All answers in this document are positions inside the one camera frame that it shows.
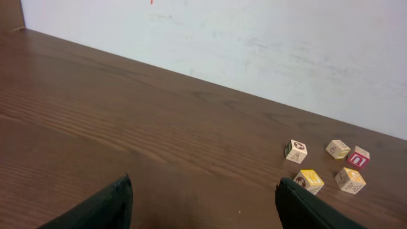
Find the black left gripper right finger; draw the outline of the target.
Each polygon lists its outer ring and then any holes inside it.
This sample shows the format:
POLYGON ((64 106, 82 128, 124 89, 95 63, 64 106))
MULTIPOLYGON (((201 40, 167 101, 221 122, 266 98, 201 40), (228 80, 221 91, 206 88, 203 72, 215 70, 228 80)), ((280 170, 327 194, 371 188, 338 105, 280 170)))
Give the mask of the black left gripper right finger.
POLYGON ((287 177, 276 186, 275 205, 284 228, 362 228, 287 177))

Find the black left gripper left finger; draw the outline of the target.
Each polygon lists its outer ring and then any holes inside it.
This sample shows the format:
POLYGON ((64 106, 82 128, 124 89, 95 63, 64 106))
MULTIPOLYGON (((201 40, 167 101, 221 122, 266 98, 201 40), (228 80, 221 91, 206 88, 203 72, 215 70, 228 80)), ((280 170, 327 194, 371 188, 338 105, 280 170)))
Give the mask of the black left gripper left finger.
POLYGON ((40 228, 129 229, 132 204, 132 183, 125 175, 40 228))

